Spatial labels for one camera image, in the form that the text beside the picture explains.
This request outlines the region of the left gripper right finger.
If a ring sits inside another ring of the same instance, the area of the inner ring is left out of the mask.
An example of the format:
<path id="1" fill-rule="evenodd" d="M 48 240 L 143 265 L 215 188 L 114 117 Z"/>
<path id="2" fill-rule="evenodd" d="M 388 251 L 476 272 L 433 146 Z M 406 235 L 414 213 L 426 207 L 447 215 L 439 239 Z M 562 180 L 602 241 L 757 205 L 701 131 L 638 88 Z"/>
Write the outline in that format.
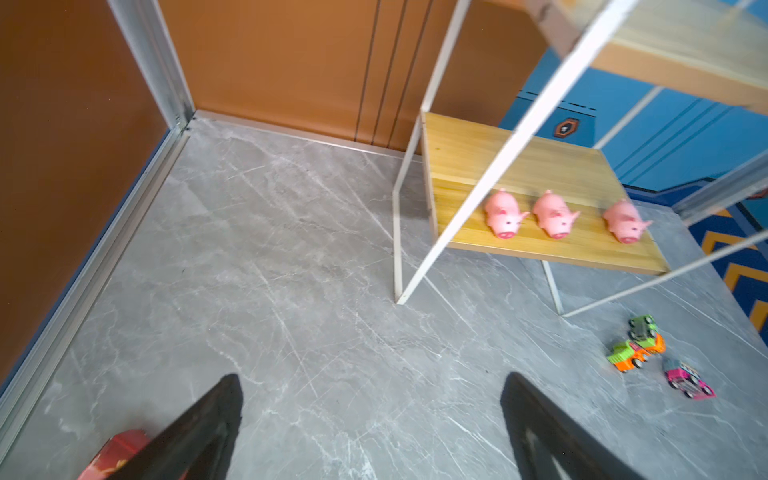
<path id="1" fill-rule="evenodd" d="M 640 479 L 524 375 L 506 377 L 500 398 L 523 479 Z"/>

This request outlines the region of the pink pig toy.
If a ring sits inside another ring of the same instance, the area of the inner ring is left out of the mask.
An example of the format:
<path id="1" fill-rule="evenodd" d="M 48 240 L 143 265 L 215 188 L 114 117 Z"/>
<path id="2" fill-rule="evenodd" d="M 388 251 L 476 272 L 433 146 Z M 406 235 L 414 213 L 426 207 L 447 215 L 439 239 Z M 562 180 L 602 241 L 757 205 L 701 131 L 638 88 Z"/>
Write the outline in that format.
<path id="1" fill-rule="evenodd" d="M 492 194 L 484 205 L 486 224 L 500 239 L 514 238 L 522 222 L 530 215 L 521 211 L 515 197 L 504 189 Z"/>
<path id="2" fill-rule="evenodd" d="M 533 214 L 539 228 L 550 238 L 560 240 L 571 233 L 581 212 L 571 211 L 561 196 L 546 190 L 535 202 Z"/>
<path id="3" fill-rule="evenodd" d="M 607 229 L 622 244 L 633 244 L 652 225 L 645 221 L 629 199 L 621 199 L 603 213 Z"/>

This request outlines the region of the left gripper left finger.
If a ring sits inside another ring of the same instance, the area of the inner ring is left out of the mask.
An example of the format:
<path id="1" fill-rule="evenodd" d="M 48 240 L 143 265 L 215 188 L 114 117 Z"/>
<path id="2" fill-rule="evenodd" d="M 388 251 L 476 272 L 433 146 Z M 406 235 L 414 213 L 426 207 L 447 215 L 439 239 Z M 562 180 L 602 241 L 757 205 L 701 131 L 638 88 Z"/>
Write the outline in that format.
<path id="1" fill-rule="evenodd" d="M 242 421 L 239 376 L 223 376 L 111 475 L 113 479 L 224 479 Z"/>

